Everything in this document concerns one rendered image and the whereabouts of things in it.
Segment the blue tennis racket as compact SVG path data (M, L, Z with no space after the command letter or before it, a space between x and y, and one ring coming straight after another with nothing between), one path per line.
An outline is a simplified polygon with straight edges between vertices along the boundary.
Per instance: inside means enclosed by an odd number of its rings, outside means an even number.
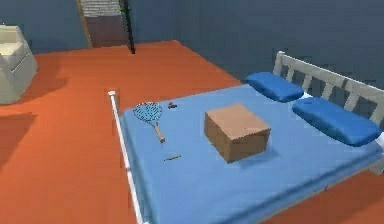
M159 129L158 122L162 116L163 109L157 102L143 102L138 104L133 113L137 119L151 125L161 143L165 142L165 138Z

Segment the brown cardboard box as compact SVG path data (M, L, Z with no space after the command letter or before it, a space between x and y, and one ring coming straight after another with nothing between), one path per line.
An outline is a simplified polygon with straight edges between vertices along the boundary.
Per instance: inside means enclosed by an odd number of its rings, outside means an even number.
M204 133L227 163L264 152L271 127L243 104L205 112Z

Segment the blue pillow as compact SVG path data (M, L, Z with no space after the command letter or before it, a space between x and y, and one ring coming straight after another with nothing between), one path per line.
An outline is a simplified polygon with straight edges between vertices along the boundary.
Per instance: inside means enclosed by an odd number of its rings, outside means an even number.
M274 101L287 103L304 95L302 87L270 72L249 75L246 82L262 95Z
M366 145L382 133L373 121L322 98L299 99L292 111L327 136L354 147Z

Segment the black floor lamp pole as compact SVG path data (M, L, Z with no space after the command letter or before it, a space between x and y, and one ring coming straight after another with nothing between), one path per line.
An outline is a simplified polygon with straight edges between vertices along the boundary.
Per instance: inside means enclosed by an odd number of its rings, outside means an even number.
M132 33L131 19L130 19L131 8L128 5L128 0L119 0L119 2L120 2L120 11L125 17L127 33L128 33L129 49L130 49L130 52L134 54L135 45L134 45L134 38Z

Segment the blue bed with white frame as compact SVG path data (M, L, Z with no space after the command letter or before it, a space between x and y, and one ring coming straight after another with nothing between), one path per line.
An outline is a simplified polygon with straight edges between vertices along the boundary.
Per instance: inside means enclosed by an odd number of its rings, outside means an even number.
M279 52L272 71L317 97L373 121L384 121L384 90ZM354 147L337 141L281 103L244 84L157 102L165 138L116 110L115 124L137 224L258 224L363 171L384 173L384 130ZM177 108L168 109L173 102ZM204 133L205 112L236 103L271 127L266 150L227 163ZM181 155L181 158L164 159Z

